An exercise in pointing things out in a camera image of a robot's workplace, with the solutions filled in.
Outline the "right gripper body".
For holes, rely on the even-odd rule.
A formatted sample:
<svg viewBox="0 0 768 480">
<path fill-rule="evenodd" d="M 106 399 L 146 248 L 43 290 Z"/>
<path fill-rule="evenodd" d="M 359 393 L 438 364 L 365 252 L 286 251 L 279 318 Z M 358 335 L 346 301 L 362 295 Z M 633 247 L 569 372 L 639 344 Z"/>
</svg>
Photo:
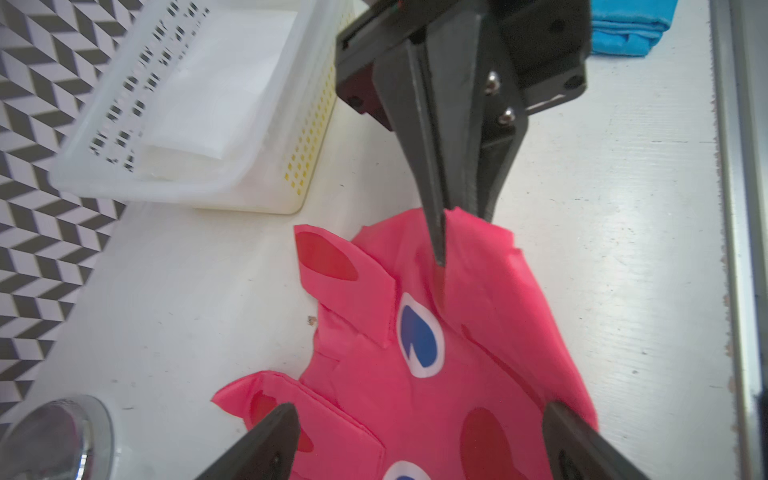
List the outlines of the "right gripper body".
<svg viewBox="0 0 768 480">
<path fill-rule="evenodd" d="M 456 6 L 456 1 L 374 1 L 336 37 L 336 94 L 389 129 L 375 92 L 373 63 Z M 489 1 L 528 114 L 571 101 L 586 89 L 591 51 L 589 1 Z"/>
</svg>

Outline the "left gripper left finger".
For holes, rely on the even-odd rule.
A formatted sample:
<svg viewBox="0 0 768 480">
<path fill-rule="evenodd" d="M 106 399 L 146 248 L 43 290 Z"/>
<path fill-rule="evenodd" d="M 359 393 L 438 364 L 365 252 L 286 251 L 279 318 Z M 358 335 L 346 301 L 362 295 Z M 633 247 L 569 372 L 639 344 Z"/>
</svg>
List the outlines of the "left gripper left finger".
<svg viewBox="0 0 768 480">
<path fill-rule="evenodd" d="M 291 403 L 278 405 L 197 480 L 288 480 L 300 437 Z"/>
</svg>

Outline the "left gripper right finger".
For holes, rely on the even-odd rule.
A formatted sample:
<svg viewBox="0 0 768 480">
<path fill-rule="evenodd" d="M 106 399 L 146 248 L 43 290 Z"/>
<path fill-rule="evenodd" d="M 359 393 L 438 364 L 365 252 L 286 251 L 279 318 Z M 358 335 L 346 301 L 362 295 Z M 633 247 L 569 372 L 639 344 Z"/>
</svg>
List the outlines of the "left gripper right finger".
<svg viewBox="0 0 768 480">
<path fill-rule="evenodd" d="M 542 432 L 554 479 L 648 480 L 641 470 L 561 402 L 547 404 Z"/>
</svg>

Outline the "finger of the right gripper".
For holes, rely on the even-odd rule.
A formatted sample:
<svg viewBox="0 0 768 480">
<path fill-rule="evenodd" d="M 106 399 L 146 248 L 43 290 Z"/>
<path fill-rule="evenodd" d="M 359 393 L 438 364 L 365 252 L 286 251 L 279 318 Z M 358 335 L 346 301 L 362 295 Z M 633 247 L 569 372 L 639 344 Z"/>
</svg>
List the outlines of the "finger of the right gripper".
<svg viewBox="0 0 768 480">
<path fill-rule="evenodd" d="M 408 38 L 380 56 L 373 84 L 413 173 L 435 261 L 446 264 L 445 212 L 480 212 L 480 81 L 475 46 Z"/>
<path fill-rule="evenodd" d="M 491 221 L 528 128 L 524 98 L 509 49 L 499 35 L 482 48 L 483 119 L 477 167 L 477 215 Z"/>
</svg>

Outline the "blue raincoat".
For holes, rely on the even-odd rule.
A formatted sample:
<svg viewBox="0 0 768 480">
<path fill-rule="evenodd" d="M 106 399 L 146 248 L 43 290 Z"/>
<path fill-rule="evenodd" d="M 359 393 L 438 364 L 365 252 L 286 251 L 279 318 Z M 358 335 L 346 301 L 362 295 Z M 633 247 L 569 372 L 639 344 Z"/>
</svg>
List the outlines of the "blue raincoat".
<svg viewBox="0 0 768 480">
<path fill-rule="evenodd" d="M 592 53 L 645 57 L 667 32 L 677 0 L 592 0 Z"/>
</svg>

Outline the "pink bunny raincoat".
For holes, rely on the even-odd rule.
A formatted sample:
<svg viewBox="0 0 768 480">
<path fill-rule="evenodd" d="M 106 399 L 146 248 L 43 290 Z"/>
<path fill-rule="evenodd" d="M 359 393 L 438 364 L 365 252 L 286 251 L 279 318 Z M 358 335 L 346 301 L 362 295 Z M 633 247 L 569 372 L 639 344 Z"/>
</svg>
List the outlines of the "pink bunny raincoat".
<svg viewBox="0 0 768 480">
<path fill-rule="evenodd" d="M 299 225 L 300 280 L 317 300 L 298 378 L 260 371 L 213 402 L 254 427 L 293 404 L 295 479 L 548 479 L 545 407 L 598 417 L 510 231 L 459 209 L 438 265 L 413 209 L 353 239 Z"/>
</svg>

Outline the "white raincoat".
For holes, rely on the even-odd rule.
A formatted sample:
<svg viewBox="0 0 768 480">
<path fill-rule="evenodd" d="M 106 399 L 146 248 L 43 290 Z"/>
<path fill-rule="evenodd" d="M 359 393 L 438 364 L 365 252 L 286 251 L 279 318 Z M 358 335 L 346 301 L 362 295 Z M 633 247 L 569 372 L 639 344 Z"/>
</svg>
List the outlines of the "white raincoat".
<svg viewBox="0 0 768 480">
<path fill-rule="evenodd" d="M 296 19 L 294 10 L 211 13 L 153 101 L 147 162 L 221 161 L 249 127 Z"/>
</svg>

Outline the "white plastic basket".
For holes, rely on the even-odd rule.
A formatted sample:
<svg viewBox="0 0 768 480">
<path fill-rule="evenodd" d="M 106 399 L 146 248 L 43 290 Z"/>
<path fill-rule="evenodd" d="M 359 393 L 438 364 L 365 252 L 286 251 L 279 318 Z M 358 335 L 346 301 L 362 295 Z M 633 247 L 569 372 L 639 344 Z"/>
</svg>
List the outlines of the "white plastic basket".
<svg viewBox="0 0 768 480">
<path fill-rule="evenodd" d="M 292 214 L 336 95 L 349 1 L 150 1 L 57 155 L 80 197 Z"/>
</svg>

